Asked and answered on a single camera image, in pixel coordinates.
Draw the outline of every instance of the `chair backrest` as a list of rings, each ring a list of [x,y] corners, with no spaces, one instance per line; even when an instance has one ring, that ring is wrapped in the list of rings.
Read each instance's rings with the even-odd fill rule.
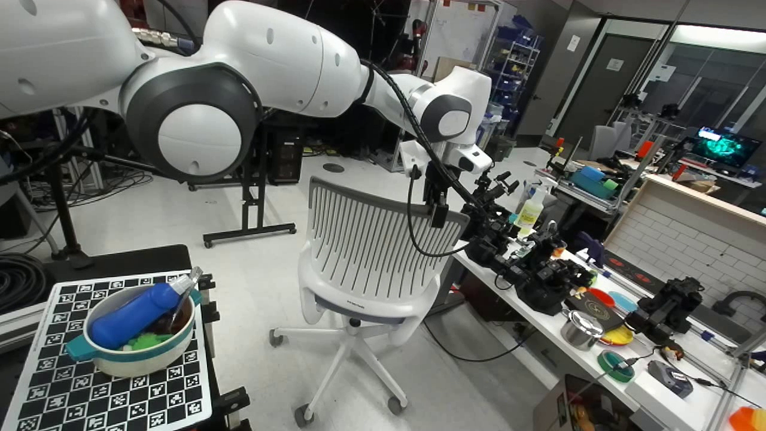
[[[362,193],[324,179],[309,186],[309,240],[313,270],[332,288],[375,300],[418,295],[446,259],[415,248],[407,203]],[[448,251],[468,217],[451,214],[446,227],[430,227],[427,206],[411,206],[415,234],[427,251]]]

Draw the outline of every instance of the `green object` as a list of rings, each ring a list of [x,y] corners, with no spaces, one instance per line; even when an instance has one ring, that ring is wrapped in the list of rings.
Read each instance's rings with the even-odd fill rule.
[[[133,338],[131,342],[129,342],[129,348],[131,349],[150,349],[150,348],[156,348],[156,344],[160,344],[160,342],[164,342],[170,335],[164,335],[164,333],[142,333],[139,338]]]
[[[624,357],[611,349],[598,355],[598,367],[604,368],[605,375],[619,384],[628,384],[635,375],[632,364],[628,364]]]

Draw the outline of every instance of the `ceiling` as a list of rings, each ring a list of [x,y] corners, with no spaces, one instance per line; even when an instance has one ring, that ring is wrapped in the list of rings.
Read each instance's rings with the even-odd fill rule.
[[[766,28],[766,0],[580,0],[598,15]]]

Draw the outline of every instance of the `chair caster wheel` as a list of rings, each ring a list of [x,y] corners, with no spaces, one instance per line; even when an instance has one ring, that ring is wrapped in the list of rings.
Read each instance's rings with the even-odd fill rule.
[[[399,398],[388,398],[388,410],[399,416],[405,411],[405,404],[399,403]]]
[[[281,348],[284,342],[284,335],[278,335],[278,330],[269,330],[269,344]]]
[[[313,416],[307,418],[307,410],[309,410],[309,404],[302,404],[302,406],[295,410],[295,424],[297,424],[300,428],[303,428],[303,427],[309,427],[309,424],[313,422]]]

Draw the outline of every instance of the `chair base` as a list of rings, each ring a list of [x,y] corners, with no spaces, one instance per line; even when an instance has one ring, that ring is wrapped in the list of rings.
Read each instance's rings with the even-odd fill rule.
[[[409,406],[409,399],[407,399],[407,392],[403,390],[403,386],[391,375],[391,370],[383,367],[383,362],[375,357],[375,352],[363,341],[372,335],[380,335],[383,330],[380,330],[380,325],[368,325],[368,329],[349,325],[349,329],[272,329],[269,333],[269,342],[272,348],[283,344],[284,338],[312,338],[312,341],[316,341],[316,338],[338,341],[339,338],[343,341],[334,357],[332,357],[332,364],[325,370],[325,375],[320,379],[312,403],[295,410],[297,427],[307,427],[313,422],[313,415],[316,415],[328,386],[338,375],[339,364],[348,362],[352,355],[360,357],[388,388],[388,392],[393,394],[388,399],[388,410],[393,415],[403,415]]]

